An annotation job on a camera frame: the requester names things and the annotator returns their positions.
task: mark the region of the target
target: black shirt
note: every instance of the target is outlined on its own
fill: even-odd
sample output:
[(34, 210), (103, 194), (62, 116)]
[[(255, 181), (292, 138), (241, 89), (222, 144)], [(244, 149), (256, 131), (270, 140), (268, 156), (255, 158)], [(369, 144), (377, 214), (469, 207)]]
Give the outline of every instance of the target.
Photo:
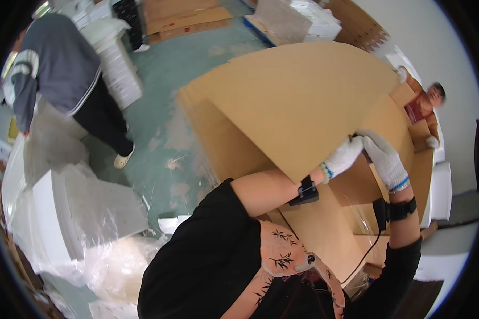
[[(206, 196), (148, 266), (138, 299), (140, 319), (220, 318), (261, 267), (261, 227), (230, 181)], [(344, 317), (391, 317), (412, 283), (421, 241), (387, 246), (382, 275), (359, 299), (346, 302)], [(274, 278), (251, 318), (334, 318), (326, 283), (307, 275)]]

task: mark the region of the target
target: black pants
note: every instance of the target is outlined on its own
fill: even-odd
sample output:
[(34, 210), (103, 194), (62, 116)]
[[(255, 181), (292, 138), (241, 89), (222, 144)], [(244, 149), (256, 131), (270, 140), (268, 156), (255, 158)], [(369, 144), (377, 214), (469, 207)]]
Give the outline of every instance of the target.
[(94, 90), (73, 118), (90, 134), (113, 148), (119, 155), (128, 156), (133, 143), (126, 138), (126, 121), (102, 76)]
[(143, 36), (141, 19), (138, 16), (138, 9), (135, 0), (121, 0), (112, 7), (117, 14), (117, 17), (128, 22), (131, 26), (131, 29), (127, 30), (131, 48), (133, 48), (133, 50), (140, 48), (143, 44)]

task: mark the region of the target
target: gray sweatshirt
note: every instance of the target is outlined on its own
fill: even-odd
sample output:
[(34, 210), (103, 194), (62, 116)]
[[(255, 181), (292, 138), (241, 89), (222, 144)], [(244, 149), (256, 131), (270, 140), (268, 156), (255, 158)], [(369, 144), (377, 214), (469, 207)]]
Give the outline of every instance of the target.
[(11, 68), (11, 99), (18, 129), (30, 129), (36, 92), (67, 116), (74, 115), (96, 86), (100, 59), (66, 16), (50, 13), (25, 33)]

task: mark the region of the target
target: green floor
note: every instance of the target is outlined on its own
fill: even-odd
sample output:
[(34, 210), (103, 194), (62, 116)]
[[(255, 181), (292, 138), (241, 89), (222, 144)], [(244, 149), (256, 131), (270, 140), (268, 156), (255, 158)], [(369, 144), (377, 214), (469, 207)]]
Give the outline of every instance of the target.
[[(240, 0), (219, 0), (233, 18), (230, 28), (185, 35), (130, 54), (144, 87), (143, 97), (124, 111), (128, 138), (135, 152), (128, 165), (115, 169), (115, 153), (92, 136), (84, 138), (90, 166), (98, 178), (132, 186), (150, 205), (153, 228), (159, 217), (191, 214), (199, 199), (212, 189), (199, 147), (175, 103), (179, 88), (229, 59), (266, 48), (247, 29), (242, 17), (251, 14)], [(77, 318), (91, 318), (88, 302), (97, 297), (87, 288), (43, 276), (70, 304)]]

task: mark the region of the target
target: hand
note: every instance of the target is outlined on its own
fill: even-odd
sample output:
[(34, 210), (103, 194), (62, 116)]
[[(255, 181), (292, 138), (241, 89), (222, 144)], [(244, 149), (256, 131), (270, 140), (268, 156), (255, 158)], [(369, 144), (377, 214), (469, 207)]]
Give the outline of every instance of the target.
[(399, 154), (389, 142), (372, 130), (359, 130), (357, 134), (363, 136), (364, 149), (387, 190), (397, 188), (408, 179)]
[(344, 142), (330, 154), (323, 163), (330, 172), (330, 178), (334, 178), (340, 173), (344, 172), (355, 163), (357, 157), (360, 155), (364, 145), (362, 144), (362, 137), (356, 136), (350, 141), (349, 137), (346, 137)]
[(396, 71), (397, 75), (399, 75), (399, 82), (400, 83), (406, 82), (406, 80), (408, 78), (408, 73), (406, 72), (404, 67), (400, 66), (395, 71)]
[(430, 149), (436, 150), (437, 148), (440, 147), (440, 142), (439, 142), (438, 139), (437, 139), (436, 137), (434, 137), (433, 135), (429, 136), (429, 137), (426, 139), (426, 143), (428, 144), (428, 146), (429, 146)]

